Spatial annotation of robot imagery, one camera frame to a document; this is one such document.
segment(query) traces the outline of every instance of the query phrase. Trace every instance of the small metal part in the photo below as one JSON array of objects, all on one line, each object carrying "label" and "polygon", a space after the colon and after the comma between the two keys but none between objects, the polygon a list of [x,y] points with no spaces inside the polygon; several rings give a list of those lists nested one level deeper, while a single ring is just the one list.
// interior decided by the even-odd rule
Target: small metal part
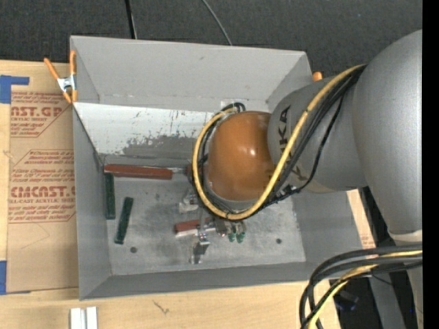
[{"label": "small metal part", "polygon": [[112,174],[105,173],[105,218],[116,219],[115,179]]},{"label": "small metal part", "polygon": [[206,233],[198,233],[194,236],[191,246],[191,257],[189,262],[192,265],[198,265],[201,263],[201,256],[206,253],[207,247],[211,244],[207,240]]},{"label": "small metal part", "polygon": [[76,75],[70,75],[67,78],[58,78],[57,82],[61,90],[67,92],[68,88],[76,89]]},{"label": "small metal part", "polygon": [[179,213],[193,212],[198,209],[198,196],[193,188],[188,188],[182,201],[178,204]]},{"label": "small metal part", "polygon": [[131,208],[133,203],[134,203],[134,199],[132,197],[126,197],[125,200],[123,201],[122,213],[119,219],[119,225],[117,226],[117,233],[115,237],[116,244],[123,245],[126,231],[128,229],[128,222],[130,220]]},{"label": "small metal part", "polygon": [[215,229],[220,236],[228,237],[228,240],[232,243],[236,241],[242,243],[246,235],[247,227],[243,221],[227,221],[222,218],[215,220]]}]

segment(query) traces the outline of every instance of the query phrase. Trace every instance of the yellow cable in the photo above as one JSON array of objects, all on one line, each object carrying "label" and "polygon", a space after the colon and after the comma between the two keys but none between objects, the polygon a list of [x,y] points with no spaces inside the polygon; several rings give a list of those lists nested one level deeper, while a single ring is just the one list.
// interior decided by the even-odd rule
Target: yellow cable
[{"label": "yellow cable", "polygon": [[192,170],[193,170],[193,181],[195,183],[195,187],[197,189],[198,195],[200,196],[201,200],[203,201],[204,205],[211,210],[215,215],[229,219],[231,221],[239,221],[241,219],[245,219],[249,216],[251,216],[253,213],[255,213],[259,207],[264,203],[265,199],[267,199],[268,195],[271,193],[274,185],[276,184],[279,175],[281,174],[282,168],[287,162],[288,156],[290,151],[292,150],[292,147],[294,146],[294,143],[297,140],[297,137],[300,133],[300,130],[302,129],[303,125],[305,124],[305,121],[307,120],[308,114],[315,108],[315,106],[318,104],[318,102],[328,93],[329,90],[331,90],[340,80],[351,74],[354,70],[358,69],[362,65],[352,67],[344,72],[341,72],[339,75],[335,76],[330,82],[328,82],[322,90],[318,92],[318,94],[312,99],[312,101],[309,103],[307,109],[302,113],[302,116],[299,118],[296,127],[294,128],[291,137],[288,140],[287,146],[285,147],[285,150],[282,153],[281,159],[279,160],[273,176],[271,177],[270,181],[267,184],[267,187],[265,188],[262,195],[258,198],[258,200],[254,203],[252,207],[249,209],[239,212],[239,213],[229,213],[224,212],[223,210],[220,210],[219,208],[215,207],[210,200],[207,198],[206,194],[204,194],[203,188],[200,183],[200,177],[198,176],[198,152],[200,150],[201,142],[204,137],[204,134],[207,132],[207,130],[216,122],[219,118],[225,115],[225,113],[219,113],[215,115],[202,129],[196,143],[195,147],[193,149],[193,156],[192,156]]}]

